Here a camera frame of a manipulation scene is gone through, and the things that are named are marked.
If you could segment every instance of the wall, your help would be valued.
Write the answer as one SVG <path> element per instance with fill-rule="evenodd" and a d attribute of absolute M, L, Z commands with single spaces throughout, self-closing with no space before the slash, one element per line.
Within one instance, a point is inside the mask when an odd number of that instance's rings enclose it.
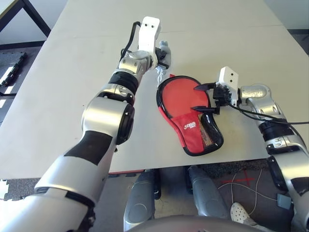
<path fill-rule="evenodd" d="M 67 0 L 30 0 L 41 17 L 52 28 L 60 16 Z M 46 40 L 45 35 L 21 9 L 0 32 L 0 44 L 22 43 Z"/>
<path fill-rule="evenodd" d="M 309 0 L 265 0 L 287 29 L 309 29 Z"/>
<path fill-rule="evenodd" d="M 50 28 L 67 0 L 30 0 Z M 309 29 L 309 0 L 265 0 L 287 29 Z M 22 9 L 0 32 L 0 44 L 46 40 L 44 34 Z"/>

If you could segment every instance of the table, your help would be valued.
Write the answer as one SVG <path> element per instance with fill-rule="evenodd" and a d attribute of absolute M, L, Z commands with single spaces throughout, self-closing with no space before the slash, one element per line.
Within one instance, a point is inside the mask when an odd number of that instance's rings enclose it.
<path fill-rule="evenodd" d="M 1 0 L 0 2 L 0 31 L 11 21 L 11 19 L 22 9 L 27 12 L 35 24 L 41 29 L 46 37 L 50 28 L 35 10 L 29 0 Z"/>
<path fill-rule="evenodd" d="M 239 86 L 268 85 L 289 121 L 308 120 L 309 58 L 262 1 L 69 0 L 0 127 L 0 178 L 41 177 L 79 141 L 85 106 L 111 77 L 132 23 L 146 15 L 161 19 L 173 74 L 214 82 L 229 66 Z M 157 109 L 156 78 L 148 72 L 141 82 L 133 132 L 111 173 L 268 157 L 255 122 L 228 107 L 215 116 L 224 145 L 185 154 Z M 296 128 L 308 143 L 308 125 Z"/>

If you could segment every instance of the ping pong paddle case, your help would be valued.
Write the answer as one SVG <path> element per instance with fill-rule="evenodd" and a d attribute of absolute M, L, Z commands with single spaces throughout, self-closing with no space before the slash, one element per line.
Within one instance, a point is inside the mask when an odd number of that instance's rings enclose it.
<path fill-rule="evenodd" d="M 192 77 L 170 77 L 159 85 L 156 94 L 161 115 L 174 128 L 189 156 L 205 155 L 224 142 L 213 114 L 191 109 L 211 106 L 207 92 L 194 90 L 198 85 L 200 82 Z"/>

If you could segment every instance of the shoe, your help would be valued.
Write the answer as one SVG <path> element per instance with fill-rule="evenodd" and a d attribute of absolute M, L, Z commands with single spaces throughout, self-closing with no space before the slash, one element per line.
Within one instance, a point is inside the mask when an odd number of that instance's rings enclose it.
<path fill-rule="evenodd" d="M 235 202 L 234 204 L 232 204 L 231 219 L 232 219 L 232 221 L 235 221 L 235 222 L 238 222 L 238 223 L 241 223 L 241 224 L 245 224 L 245 225 L 249 225 L 249 226 L 254 226 L 254 225 L 257 224 L 255 221 L 253 221 L 250 218 L 247 211 L 238 202 Z"/>

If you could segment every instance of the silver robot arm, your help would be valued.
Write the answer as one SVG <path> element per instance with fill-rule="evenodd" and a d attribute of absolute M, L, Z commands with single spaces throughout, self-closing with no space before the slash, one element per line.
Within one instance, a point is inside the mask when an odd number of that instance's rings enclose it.
<path fill-rule="evenodd" d="M 296 216 L 308 231 L 309 153 L 304 141 L 291 125 L 286 124 L 287 120 L 272 99 L 269 87 L 252 85 L 238 88 L 238 74 L 229 67 L 221 69 L 215 86 L 218 88 L 214 89 L 214 99 L 217 98 L 218 105 L 228 104 L 234 108 L 245 105 L 252 112 L 269 116 L 247 114 L 257 119 L 257 126 L 270 155 L 267 161 L 276 187 L 289 192 Z"/>
<path fill-rule="evenodd" d="M 74 232 L 93 225 L 93 209 L 116 145 L 131 134 L 134 96 L 141 78 L 162 57 L 170 61 L 170 54 L 155 47 L 160 30 L 159 19 L 144 18 L 139 50 L 122 55 L 109 83 L 85 109 L 79 143 L 57 158 L 35 186 L 35 193 L 24 199 L 24 208 L 1 231 Z"/>

